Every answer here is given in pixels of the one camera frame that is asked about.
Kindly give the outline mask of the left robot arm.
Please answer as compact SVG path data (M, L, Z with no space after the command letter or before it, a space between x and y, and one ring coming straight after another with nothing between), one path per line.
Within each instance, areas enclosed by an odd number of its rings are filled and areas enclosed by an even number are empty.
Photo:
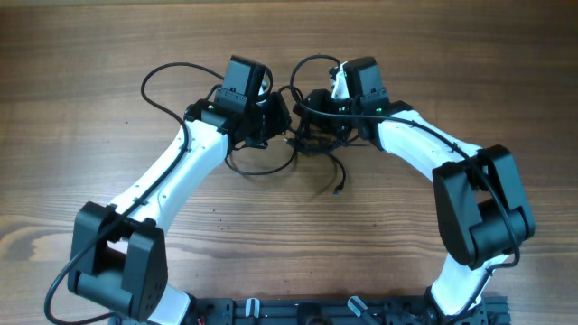
M132 187L106 206L87 202L75 217L70 261L47 292L44 311L61 282L108 310L117 323L203 324L195 297L168 283L165 236L203 179L236 149L264 149L289 123L273 76L239 56L206 97L177 116L178 134Z

